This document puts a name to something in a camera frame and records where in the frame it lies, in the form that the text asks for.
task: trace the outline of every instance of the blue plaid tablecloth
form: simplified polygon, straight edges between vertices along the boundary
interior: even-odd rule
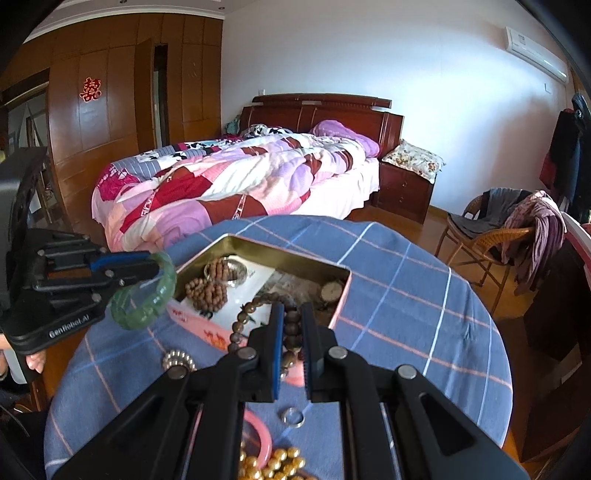
[[[470,285],[437,258],[378,223],[324,217],[267,216],[214,225],[172,246],[176,264],[224,233],[346,265],[353,272],[335,332],[340,345],[394,369],[412,364],[501,445],[512,407],[509,362],[501,336]],[[51,404],[45,437],[48,478],[162,373],[162,357],[185,350],[200,367],[222,353],[162,315],[149,329],[127,331],[110,314],[87,332]],[[300,429],[279,413],[304,412]],[[296,445],[306,470],[340,480],[338,407],[312,405],[302,388],[281,387],[275,404],[249,404],[274,446]]]

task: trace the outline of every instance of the person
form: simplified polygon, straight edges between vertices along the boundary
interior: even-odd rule
[[[6,360],[6,356],[4,355],[4,350],[11,350],[12,347],[6,340],[6,337],[0,333],[0,390],[2,389],[2,381],[8,378],[10,373],[8,368],[8,361]],[[37,372],[43,372],[43,368],[45,367],[45,362],[47,360],[47,354],[45,350],[41,352],[34,353],[32,355],[27,355],[27,365],[31,370],[36,370]]]

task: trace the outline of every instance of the human hand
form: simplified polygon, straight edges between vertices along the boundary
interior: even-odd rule
[[[11,350],[12,347],[10,346],[10,343],[8,343],[8,341],[6,340],[6,337],[2,334],[0,334],[0,353],[2,353],[2,350]],[[39,373],[43,372],[43,368],[45,367],[45,362],[47,360],[47,352],[45,350],[42,350],[41,352],[37,352],[34,353],[32,355],[27,355],[27,366],[31,369],[31,370],[35,370]],[[2,373],[4,373],[2,371],[2,363],[0,362],[0,376],[2,375]]]

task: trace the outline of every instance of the wooden bead bracelet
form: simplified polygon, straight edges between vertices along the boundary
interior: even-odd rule
[[[228,289],[224,284],[194,278],[185,285],[185,293],[196,310],[217,312],[228,302]]]
[[[232,324],[232,334],[230,335],[230,344],[228,345],[228,352],[235,352],[240,348],[244,332],[244,326],[250,321],[249,315],[265,303],[273,303],[279,301],[285,307],[285,316],[283,317],[283,332],[285,334],[283,339],[283,346],[286,351],[281,355],[281,379],[285,378],[289,369],[293,367],[297,360],[297,355],[301,350],[301,325],[300,314],[297,311],[295,303],[287,296],[279,295],[278,293],[265,293],[260,297],[254,297],[252,301],[242,306],[241,312],[236,317],[236,321]]]

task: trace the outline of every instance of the hanging clothes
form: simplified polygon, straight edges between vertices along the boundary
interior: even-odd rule
[[[579,129],[574,110],[558,115],[550,150],[542,167],[540,180],[557,196],[573,201],[579,175]]]
[[[573,97],[574,123],[579,131],[576,154],[579,172],[568,214],[579,223],[588,223],[591,217],[591,112],[580,93]]]

